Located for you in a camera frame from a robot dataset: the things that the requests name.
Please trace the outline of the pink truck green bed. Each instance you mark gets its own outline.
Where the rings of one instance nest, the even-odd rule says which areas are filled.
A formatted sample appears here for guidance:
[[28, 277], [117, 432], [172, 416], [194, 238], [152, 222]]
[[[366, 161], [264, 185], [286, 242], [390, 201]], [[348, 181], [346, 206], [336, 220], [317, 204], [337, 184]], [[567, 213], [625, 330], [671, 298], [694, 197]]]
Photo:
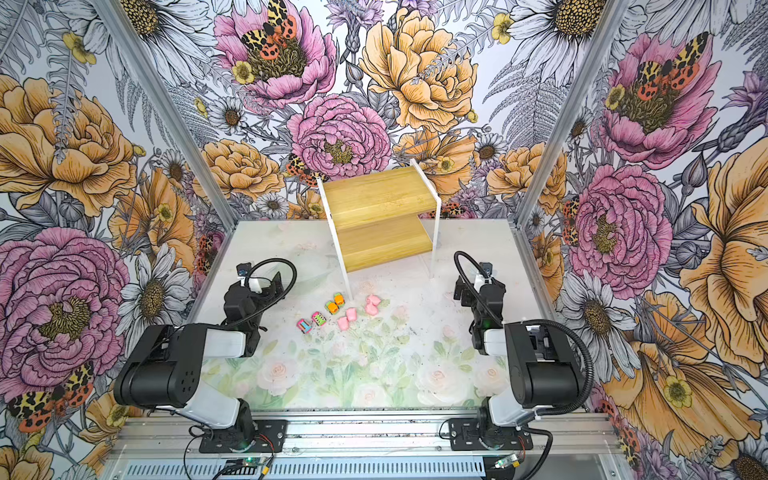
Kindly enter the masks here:
[[319, 311], [314, 312], [311, 315], [311, 319], [318, 327], [324, 326], [327, 323], [327, 318]]

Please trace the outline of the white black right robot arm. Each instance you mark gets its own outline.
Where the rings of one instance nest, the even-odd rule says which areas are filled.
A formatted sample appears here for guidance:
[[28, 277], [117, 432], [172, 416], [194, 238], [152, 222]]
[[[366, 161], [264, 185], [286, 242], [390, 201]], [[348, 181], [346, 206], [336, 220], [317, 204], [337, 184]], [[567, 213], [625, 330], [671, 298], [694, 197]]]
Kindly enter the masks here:
[[452, 418], [448, 435], [454, 451], [529, 450], [528, 425], [542, 415], [569, 413], [583, 402], [589, 382], [570, 346], [571, 331], [550, 321], [498, 323], [505, 286], [478, 276], [459, 278], [453, 298], [471, 310], [468, 332], [481, 355], [506, 362], [508, 385], [486, 393], [474, 418]]

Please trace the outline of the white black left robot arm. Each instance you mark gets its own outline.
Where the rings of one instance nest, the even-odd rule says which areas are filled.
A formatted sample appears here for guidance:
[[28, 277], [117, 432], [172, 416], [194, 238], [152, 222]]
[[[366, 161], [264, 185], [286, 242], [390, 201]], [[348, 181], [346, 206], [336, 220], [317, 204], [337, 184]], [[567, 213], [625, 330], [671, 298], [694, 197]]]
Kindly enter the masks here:
[[224, 296], [224, 321], [145, 329], [113, 387], [122, 406], [174, 412], [208, 429], [213, 444], [233, 451], [250, 448], [259, 438], [250, 406], [205, 383], [202, 367], [211, 359], [253, 356], [265, 328], [261, 318], [284, 297], [279, 273], [271, 278], [241, 279]]

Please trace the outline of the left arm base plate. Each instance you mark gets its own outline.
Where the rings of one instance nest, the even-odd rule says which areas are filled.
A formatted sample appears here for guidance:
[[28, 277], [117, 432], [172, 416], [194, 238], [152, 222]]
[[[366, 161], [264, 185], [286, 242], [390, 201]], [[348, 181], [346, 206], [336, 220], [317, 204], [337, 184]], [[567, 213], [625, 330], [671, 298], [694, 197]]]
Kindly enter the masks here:
[[243, 429], [214, 429], [203, 435], [198, 449], [203, 454], [280, 453], [288, 425], [285, 420], [254, 420]]

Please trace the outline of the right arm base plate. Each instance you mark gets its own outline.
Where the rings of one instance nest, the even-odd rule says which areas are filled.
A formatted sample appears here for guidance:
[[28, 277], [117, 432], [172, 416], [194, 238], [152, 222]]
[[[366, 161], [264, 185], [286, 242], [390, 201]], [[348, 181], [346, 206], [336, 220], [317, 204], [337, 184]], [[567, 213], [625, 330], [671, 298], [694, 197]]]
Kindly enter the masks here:
[[452, 451], [528, 451], [533, 448], [527, 432], [498, 427], [478, 418], [449, 418], [439, 433], [449, 441]]

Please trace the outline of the pink truck blue bed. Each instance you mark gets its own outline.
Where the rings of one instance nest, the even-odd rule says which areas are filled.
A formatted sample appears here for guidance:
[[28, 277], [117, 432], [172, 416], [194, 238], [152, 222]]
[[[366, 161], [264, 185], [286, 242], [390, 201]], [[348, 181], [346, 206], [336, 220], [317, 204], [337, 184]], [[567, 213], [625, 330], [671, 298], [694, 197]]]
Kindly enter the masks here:
[[312, 330], [312, 324], [305, 319], [300, 319], [296, 326], [303, 334], [308, 334]]

